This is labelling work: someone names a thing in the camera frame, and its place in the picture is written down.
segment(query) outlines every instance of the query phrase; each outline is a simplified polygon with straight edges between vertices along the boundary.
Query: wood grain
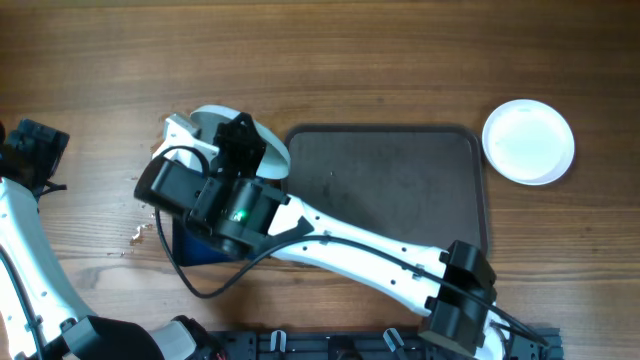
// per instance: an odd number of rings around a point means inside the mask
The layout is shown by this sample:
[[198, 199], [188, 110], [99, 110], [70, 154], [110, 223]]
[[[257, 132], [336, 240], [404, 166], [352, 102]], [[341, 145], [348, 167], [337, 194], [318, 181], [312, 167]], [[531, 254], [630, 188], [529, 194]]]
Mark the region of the wood grain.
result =
[[[524, 187], [486, 167], [500, 305], [562, 329], [567, 359], [640, 354], [640, 6], [415, 2], [0, 10], [0, 120], [71, 135], [41, 218], [105, 317], [208, 329], [383, 329], [418, 319], [328, 272], [270, 261], [191, 296], [132, 197], [163, 114], [224, 104], [279, 136], [301, 123], [457, 123], [514, 98], [558, 109], [568, 176]], [[239, 265], [190, 269], [213, 289]], [[0, 340], [0, 359], [6, 359]]]

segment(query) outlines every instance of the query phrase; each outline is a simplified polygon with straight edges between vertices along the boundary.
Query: wooden table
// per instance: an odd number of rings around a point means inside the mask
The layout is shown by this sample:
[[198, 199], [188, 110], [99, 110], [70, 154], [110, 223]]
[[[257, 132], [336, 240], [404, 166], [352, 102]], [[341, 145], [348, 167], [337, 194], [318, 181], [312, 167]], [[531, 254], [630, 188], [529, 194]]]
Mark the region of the wooden table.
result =
[[[640, 7], [631, 2], [14, 8], [0, 10], [0, 39], [5, 126], [29, 117], [71, 135], [54, 178], [69, 191], [43, 198], [40, 214], [102, 316], [149, 329], [177, 314], [208, 329], [418, 322], [363, 285], [278, 261], [218, 299], [191, 296], [153, 231], [130, 245], [151, 221], [132, 194], [164, 114], [224, 104], [281, 137], [301, 123], [457, 123], [479, 133], [499, 104], [534, 98], [566, 117], [576, 159], [543, 187], [485, 168], [499, 303], [560, 327], [567, 359], [640, 355]], [[238, 267], [188, 274], [206, 290]]]

